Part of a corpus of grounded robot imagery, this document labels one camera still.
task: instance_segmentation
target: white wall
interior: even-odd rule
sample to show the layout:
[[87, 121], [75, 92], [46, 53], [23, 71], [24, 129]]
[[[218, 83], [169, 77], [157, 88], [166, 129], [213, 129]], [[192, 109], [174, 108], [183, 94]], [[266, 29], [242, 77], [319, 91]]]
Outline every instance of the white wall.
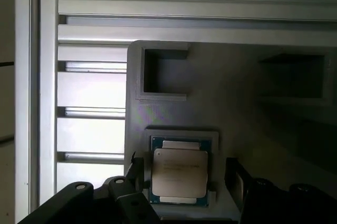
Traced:
[[[14, 61], [14, 0], [0, 0], [0, 62]], [[14, 66], [0, 67], [0, 137], [14, 133]], [[14, 223], [14, 144], [0, 146], [0, 223]]]

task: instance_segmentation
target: screw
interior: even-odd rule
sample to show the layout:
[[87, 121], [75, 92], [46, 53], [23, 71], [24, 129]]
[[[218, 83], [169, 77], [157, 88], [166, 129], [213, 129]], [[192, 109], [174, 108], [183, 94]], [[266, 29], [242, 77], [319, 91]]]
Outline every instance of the screw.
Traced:
[[86, 185], [78, 185], [78, 186], [76, 186], [76, 189], [77, 190], [82, 190], [82, 189], [84, 189], [86, 187]]
[[116, 184], [121, 184], [121, 183], [123, 183], [123, 182], [124, 182], [123, 179], [117, 179], [117, 180], [115, 180], [115, 183], [116, 183]]

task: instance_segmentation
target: vertical post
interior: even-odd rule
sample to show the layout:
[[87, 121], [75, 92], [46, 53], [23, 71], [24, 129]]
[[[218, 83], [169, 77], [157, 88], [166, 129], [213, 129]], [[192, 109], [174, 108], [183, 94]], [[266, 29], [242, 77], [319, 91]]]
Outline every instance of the vertical post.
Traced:
[[37, 208], [38, 0], [15, 0], [15, 223]]
[[58, 0], [40, 3], [39, 204], [56, 192]]

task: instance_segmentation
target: metal frame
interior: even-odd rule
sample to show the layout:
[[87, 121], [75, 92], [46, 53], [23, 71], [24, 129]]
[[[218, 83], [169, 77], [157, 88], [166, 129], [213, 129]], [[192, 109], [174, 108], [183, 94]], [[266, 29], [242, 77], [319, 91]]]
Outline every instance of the metal frame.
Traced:
[[[123, 11], [109, 5], [112, 1], [118, 1], [119, 5], [123, 7]], [[271, 1], [271, 5], [275, 6], [282, 5], [290, 0], [222, 0], [226, 2], [226, 6], [229, 4], [233, 6], [234, 4], [239, 8], [236, 9], [235, 13], [230, 13], [227, 12], [230, 9], [224, 6], [222, 12], [217, 12], [215, 8], [208, 7], [212, 12], [201, 14], [193, 8], [194, 3], [192, 1], [195, 0], [187, 0], [189, 7], [181, 10], [178, 9], [181, 5], [178, 2], [179, 0], [168, 0], [174, 13], [170, 13], [170, 9], [158, 7], [156, 4], [160, 1], [146, 1], [146, 4], [151, 8], [145, 8], [144, 5], [130, 6], [130, 0], [60, 0], [60, 2], [59, 0], [40, 0], [41, 5], [39, 0], [16, 0], [15, 88], [16, 93], [19, 94], [15, 101], [16, 221], [21, 220], [56, 193], [57, 170], [64, 168], [62, 167], [63, 164], [57, 167], [56, 162], [57, 57], [58, 60], [65, 62], [111, 62], [110, 54], [113, 53], [116, 56], [114, 62], [125, 62], [127, 45], [140, 39], [335, 47], [336, 27], [331, 25], [331, 28], [327, 28], [331, 23], [320, 21], [336, 20], [332, 13], [336, 11], [337, 0], [294, 0], [298, 5], [300, 5], [299, 2], [303, 3], [305, 10], [297, 6], [298, 12], [287, 12], [289, 15], [286, 18], [288, 19], [295, 18], [303, 21], [318, 17], [317, 12], [310, 11], [317, 4], [321, 5], [320, 10], [324, 13], [321, 18], [315, 20], [315, 23], [299, 22], [298, 24], [293, 22], [269, 22], [267, 20], [265, 23], [253, 22], [254, 20], [240, 20], [240, 24], [230, 19], [220, 22], [213, 19], [214, 17], [234, 18], [237, 17], [237, 14], [240, 14], [239, 17], [241, 18], [258, 18], [257, 13], [252, 11], [247, 14], [244, 11], [245, 9], [242, 10], [240, 7], [252, 5], [250, 1], [263, 6]], [[96, 7], [103, 7], [104, 17], [113, 18], [97, 18], [102, 15], [102, 11], [98, 12], [92, 10], [86, 4], [77, 5], [77, 3], [93, 3]], [[327, 10], [328, 6], [331, 6], [333, 11]], [[59, 13], [68, 15], [66, 25], [59, 25]], [[264, 18], [285, 19], [278, 14], [278, 12], [274, 12], [273, 15], [265, 14]], [[119, 18], [121, 16], [151, 17], [153, 20]], [[172, 16], [184, 18], [184, 20], [161, 19], [162, 17]], [[201, 18], [196, 21], [188, 20], [186, 17]], [[148, 26], [146, 23], [140, 24], [138, 21], [146, 21], [146, 23], [153, 21], [157, 23], [158, 27]], [[96, 58], [92, 56], [93, 51], [97, 53]], [[65, 114], [73, 116], [86, 114], [87, 117], [93, 118], [101, 117], [103, 114], [108, 114], [110, 115], [109, 118], [112, 118], [118, 114], [117, 117], [120, 118], [124, 117], [125, 113], [124, 108], [78, 108], [76, 107], [78, 104], [73, 105], [73, 107], [65, 106]], [[73, 156], [73, 150], [63, 149], [63, 151], [65, 156], [70, 154], [73, 159], [79, 156], [82, 158], [82, 154], [85, 152], [82, 153], [81, 151], [80, 155]], [[98, 156], [97, 153], [90, 156], [91, 154], [86, 155], [90, 157], [91, 161], [106, 159], [106, 156]], [[115, 159], [115, 157], [109, 156], [108, 159]]]
[[41, 0], [39, 203], [56, 193], [58, 0]]
[[19, 222], [38, 206], [38, 0], [15, 0], [15, 43], [15, 222]]

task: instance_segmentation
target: black plastic arm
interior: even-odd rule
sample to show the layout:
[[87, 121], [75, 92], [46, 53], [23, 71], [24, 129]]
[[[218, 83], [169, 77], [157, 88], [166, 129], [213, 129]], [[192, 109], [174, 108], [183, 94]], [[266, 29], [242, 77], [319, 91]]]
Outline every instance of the black plastic arm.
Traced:
[[77, 222], [82, 212], [90, 211], [94, 187], [88, 182], [67, 185], [52, 198], [33, 211], [20, 224], [54, 224]]

